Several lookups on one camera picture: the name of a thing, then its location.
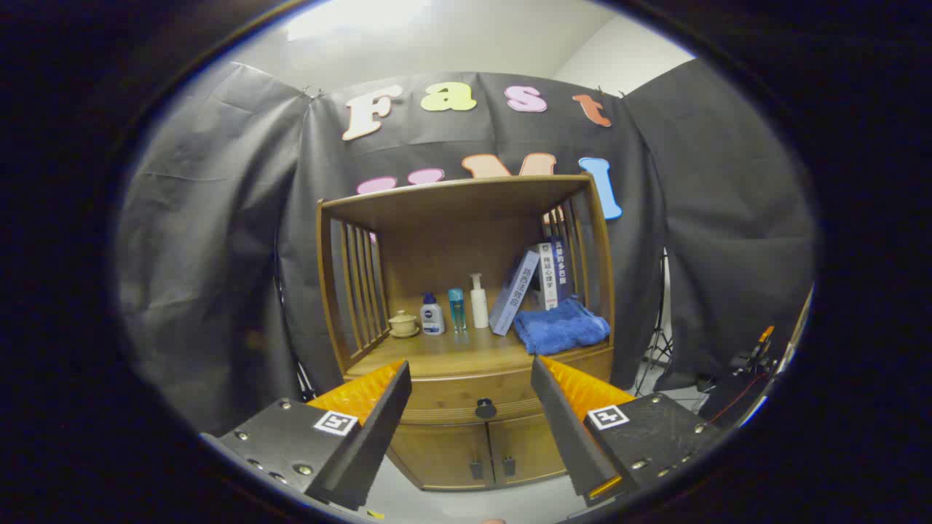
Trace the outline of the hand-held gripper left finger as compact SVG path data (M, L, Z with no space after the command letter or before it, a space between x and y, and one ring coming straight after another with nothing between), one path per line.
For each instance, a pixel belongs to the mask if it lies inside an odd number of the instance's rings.
M217 453L299 503L366 504L412 382L397 360L309 402L280 398L216 440Z

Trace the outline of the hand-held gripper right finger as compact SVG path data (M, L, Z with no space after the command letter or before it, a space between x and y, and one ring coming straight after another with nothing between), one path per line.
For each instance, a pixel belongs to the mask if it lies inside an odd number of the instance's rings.
M722 430L669 396L633 397L545 356L533 360L532 388L588 505L654 490L722 440Z

